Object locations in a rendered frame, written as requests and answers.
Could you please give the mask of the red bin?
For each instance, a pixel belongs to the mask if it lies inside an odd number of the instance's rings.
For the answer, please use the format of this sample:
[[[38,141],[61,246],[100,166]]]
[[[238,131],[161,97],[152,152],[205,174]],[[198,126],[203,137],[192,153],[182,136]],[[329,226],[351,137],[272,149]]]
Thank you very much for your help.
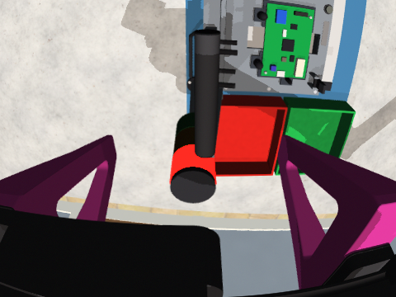
[[[215,175],[273,176],[287,109],[281,97],[223,95]]]

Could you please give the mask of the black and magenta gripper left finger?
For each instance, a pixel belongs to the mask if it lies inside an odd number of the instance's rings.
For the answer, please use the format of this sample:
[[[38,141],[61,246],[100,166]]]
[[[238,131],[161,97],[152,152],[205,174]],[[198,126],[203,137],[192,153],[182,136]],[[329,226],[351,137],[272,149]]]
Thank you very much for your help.
[[[77,219],[105,222],[116,158],[113,136],[106,135],[70,153],[3,178],[0,180],[0,205],[22,212],[58,216],[59,199],[97,168]]]

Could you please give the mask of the green circuit board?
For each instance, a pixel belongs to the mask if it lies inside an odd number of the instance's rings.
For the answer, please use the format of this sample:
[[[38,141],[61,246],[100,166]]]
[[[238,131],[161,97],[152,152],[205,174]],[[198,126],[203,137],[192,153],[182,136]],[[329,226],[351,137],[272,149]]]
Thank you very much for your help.
[[[314,10],[268,3],[266,14],[261,76],[305,78]]]

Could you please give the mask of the green open-top bin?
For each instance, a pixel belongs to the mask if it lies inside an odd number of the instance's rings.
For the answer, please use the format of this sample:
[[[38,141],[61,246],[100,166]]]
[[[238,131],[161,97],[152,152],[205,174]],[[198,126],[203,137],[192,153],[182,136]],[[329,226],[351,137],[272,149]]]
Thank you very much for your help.
[[[288,109],[282,135],[340,158],[356,111],[346,101],[302,97],[283,100]]]

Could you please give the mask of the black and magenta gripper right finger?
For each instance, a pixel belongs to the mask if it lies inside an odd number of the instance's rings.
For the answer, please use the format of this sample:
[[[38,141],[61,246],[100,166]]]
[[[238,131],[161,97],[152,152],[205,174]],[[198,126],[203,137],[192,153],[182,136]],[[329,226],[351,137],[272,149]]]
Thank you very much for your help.
[[[320,286],[354,252],[396,237],[396,181],[282,135],[277,154],[290,223],[299,290]],[[326,232],[306,195],[299,170],[338,205]]]

